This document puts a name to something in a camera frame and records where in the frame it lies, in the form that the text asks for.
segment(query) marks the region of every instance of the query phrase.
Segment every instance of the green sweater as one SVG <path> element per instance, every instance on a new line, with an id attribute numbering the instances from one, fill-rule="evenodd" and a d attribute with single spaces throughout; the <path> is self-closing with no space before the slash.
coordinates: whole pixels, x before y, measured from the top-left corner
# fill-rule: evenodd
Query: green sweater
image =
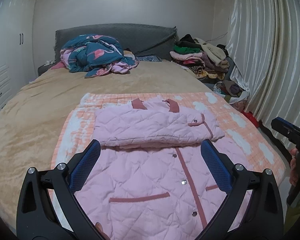
<path id="1" fill-rule="evenodd" d="M 183 55 L 185 55 L 185 54 L 193 54 L 193 53 L 200 52 L 200 49 L 198 49 L 198 48 L 178 47 L 177 45 L 174 45 L 173 50 L 176 53 L 183 54 Z"/>
<path id="2" fill-rule="evenodd" d="M 300 200 L 295 208 L 291 208 L 288 206 L 287 208 L 287 214 L 286 214 L 286 220 L 284 222 L 284 233 L 289 231 L 289 229 L 294 225 L 294 223 L 298 220 L 300 217 Z"/>

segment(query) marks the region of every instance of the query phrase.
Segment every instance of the bed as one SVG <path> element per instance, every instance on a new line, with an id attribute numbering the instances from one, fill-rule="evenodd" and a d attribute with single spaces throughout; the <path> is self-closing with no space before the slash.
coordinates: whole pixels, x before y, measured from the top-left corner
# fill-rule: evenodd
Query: bed
<path id="1" fill-rule="evenodd" d="M 234 134 L 229 132 L 229 136 L 247 154 L 251 166 L 257 171 L 271 168 L 277 182 L 281 182 L 284 163 L 258 130 L 222 98 L 214 96 L 208 87 L 167 61 L 170 59 L 169 51 L 173 47 L 176 28 L 116 24 L 59 30 L 56 32 L 56 60 L 64 42 L 78 34 L 87 33 L 112 35 L 118 38 L 124 49 L 136 51 L 136 56 L 156 54 L 166 60 L 141 61 L 128 74 L 111 73 L 93 79 L 85 79 L 85 73 L 50 69 L 23 87 L 8 102 L 0 111 L 0 216 L 11 229 L 15 228 L 19 192 L 27 169 L 34 166 L 38 170 L 47 170 L 55 165 L 65 122 L 87 93 L 107 94 L 112 98 L 120 98 L 121 94 L 145 98 L 148 93 L 171 94 L 176 98 L 182 95 L 202 98 L 205 105 L 216 114 L 218 122 L 223 122 L 225 128 L 231 125 L 231 131 L 236 131 Z"/>

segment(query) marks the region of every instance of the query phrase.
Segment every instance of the beige fleece blanket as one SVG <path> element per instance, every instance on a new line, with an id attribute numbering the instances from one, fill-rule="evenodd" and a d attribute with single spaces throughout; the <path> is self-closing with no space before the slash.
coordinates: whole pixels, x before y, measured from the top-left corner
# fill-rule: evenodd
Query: beige fleece blanket
<path id="1" fill-rule="evenodd" d="M 85 74 L 48 70 L 0 111 L 0 216 L 12 228 L 27 169 L 50 169 L 66 118 L 86 93 L 211 92 L 170 62 L 140 62 L 125 75 L 85 79 Z"/>

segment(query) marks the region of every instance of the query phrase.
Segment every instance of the beige fleece jacket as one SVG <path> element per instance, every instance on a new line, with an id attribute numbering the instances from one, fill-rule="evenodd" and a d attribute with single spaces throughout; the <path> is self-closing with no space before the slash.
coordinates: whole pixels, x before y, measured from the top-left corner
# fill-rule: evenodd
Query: beige fleece jacket
<path id="1" fill-rule="evenodd" d="M 204 40 L 199 38 L 194 38 L 194 41 L 197 44 L 200 44 L 202 47 L 202 50 L 207 53 L 208 57 L 217 65 L 221 66 L 222 61 L 225 60 L 226 54 L 223 52 L 222 49 L 213 46 L 210 43 L 206 43 Z"/>

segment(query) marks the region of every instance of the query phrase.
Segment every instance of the white curtain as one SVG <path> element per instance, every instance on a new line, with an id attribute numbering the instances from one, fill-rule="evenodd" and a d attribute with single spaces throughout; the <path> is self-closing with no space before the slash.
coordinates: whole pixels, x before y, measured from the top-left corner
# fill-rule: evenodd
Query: white curtain
<path id="1" fill-rule="evenodd" d="M 250 92 L 245 111 L 269 129 L 277 116 L 300 127 L 300 0 L 233 0 L 230 17 L 231 79 Z"/>

